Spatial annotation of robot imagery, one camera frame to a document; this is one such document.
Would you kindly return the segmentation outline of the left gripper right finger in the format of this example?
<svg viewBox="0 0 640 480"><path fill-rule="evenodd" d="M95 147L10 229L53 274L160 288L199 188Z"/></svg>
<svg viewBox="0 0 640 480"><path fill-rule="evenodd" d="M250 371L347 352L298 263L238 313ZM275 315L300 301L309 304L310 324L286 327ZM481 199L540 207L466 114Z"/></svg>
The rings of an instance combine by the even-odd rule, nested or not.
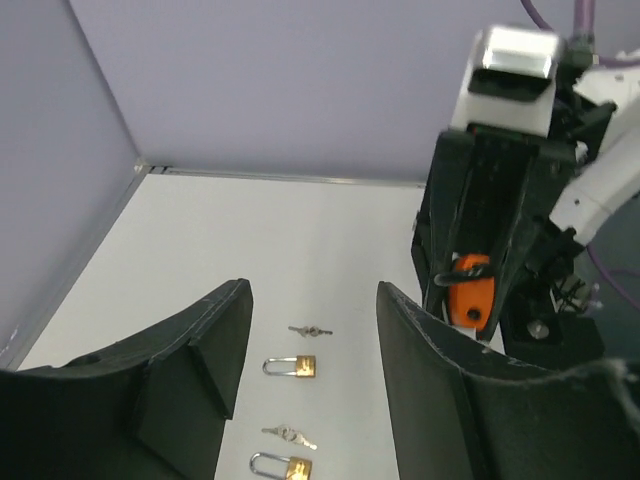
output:
<svg viewBox="0 0 640 480"><path fill-rule="evenodd" d="M639 366L552 371L503 355L381 282L377 327L403 479L635 479Z"/></svg>

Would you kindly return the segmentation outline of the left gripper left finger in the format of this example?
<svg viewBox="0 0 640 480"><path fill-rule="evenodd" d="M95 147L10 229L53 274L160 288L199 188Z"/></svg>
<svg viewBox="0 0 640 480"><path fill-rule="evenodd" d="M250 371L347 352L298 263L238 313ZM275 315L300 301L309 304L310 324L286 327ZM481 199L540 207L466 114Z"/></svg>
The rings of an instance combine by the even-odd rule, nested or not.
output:
<svg viewBox="0 0 640 480"><path fill-rule="evenodd" d="M211 479L251 327L245 279L60 366L1 375L5 479Z"/></svg>

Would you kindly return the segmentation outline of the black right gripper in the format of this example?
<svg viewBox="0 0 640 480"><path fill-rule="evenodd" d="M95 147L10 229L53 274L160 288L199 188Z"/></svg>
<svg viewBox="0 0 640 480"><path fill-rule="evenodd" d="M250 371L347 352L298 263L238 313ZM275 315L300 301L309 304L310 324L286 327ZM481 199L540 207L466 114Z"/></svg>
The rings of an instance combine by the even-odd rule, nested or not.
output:
<svg viewBox="0 0 640 480"><path fill-rule="evenodd" d="M472 125L442 131L414 221L411 258L425 311L449 320L447 274L464 203L464 254L484 254L495 267L495 296L482 340L497 329L507 297L579 162L577 142Z"/></svg>

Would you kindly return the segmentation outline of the orange black padlock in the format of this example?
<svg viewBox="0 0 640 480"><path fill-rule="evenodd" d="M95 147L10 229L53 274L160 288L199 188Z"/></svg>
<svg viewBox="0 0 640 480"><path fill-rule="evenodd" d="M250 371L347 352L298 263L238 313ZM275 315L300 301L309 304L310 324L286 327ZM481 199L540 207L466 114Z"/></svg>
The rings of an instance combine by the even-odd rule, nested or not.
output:
<svg viewBox="0 0 640 480"><path fill-rule="evenodd" d="M445 289L445 310L450 324L476 331L487 326L496 290L489 256L459 256L449 271L435 275L434 282Z"/></svg>

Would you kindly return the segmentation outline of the long shackle brass padlock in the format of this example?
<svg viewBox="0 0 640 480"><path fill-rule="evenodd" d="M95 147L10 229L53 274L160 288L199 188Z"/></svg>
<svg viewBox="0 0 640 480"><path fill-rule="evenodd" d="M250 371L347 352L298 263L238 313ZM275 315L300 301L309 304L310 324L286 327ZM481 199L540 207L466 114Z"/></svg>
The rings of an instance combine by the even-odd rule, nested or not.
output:
<svg viewBox="0 0 640 480"><path fill-rule="evenodd" d="M264 479L310 480L313 462L301 457L257 452L249 460L249 470Z"/></svg>

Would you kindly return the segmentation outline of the small brass padlock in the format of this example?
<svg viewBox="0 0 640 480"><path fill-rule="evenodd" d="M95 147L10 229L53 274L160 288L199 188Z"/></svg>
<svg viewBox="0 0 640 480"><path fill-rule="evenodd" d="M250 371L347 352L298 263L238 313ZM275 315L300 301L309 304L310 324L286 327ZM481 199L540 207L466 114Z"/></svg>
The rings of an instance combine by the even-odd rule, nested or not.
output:
<svg viewBox="0 0 640 480"><path fill-rule="evenodd" d="M262 364L262 371L272 377L315 378L317 359L314 355L268 358Z"/></svg>

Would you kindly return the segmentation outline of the small silver key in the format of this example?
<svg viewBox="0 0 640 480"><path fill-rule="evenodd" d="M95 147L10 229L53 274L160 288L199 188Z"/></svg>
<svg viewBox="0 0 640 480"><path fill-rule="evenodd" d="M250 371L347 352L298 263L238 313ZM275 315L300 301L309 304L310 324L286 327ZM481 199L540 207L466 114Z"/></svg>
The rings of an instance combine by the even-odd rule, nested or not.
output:
<svg viewBox="0 0 640 480"><path fill-rule="evenodd" d="M321 329L320 327L317 327L317 326L304 326L304 327L289 326L288 330L301 335L303 338L318 337L318 336L333 334L331 330Z"/></svg>

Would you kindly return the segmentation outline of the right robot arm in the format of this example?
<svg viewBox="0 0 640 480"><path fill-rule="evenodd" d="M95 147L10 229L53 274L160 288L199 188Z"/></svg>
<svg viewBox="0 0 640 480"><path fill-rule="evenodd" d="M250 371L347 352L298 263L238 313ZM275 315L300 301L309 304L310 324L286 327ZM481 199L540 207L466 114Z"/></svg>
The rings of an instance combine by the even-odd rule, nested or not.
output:
<svg viewBox="0 0 640 480"><path fill-rule="evenodd" d="M639 103L575 46L471 49L411 254L422 307L487 342L579 317L576 258L639 191Z"/></svg>

